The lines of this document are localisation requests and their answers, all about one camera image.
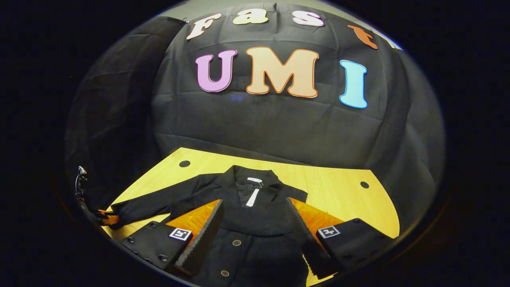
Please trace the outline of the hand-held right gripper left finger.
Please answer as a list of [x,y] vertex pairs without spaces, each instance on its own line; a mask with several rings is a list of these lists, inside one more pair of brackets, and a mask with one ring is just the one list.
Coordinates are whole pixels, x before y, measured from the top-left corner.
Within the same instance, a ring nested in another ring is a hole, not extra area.
[[205,261],[224,217],[224,201],[205,204],[167,223],[151,221],[121,240],[147,263],[192,277]]

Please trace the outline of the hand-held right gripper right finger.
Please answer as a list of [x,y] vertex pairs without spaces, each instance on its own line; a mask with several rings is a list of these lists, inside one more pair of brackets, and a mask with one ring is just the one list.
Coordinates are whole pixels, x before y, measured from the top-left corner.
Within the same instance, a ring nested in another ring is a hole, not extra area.
[[286,198],[285,211],[293,236],[319,279],[361,268],[394,241],[360,218],[340,220],[291,197]]

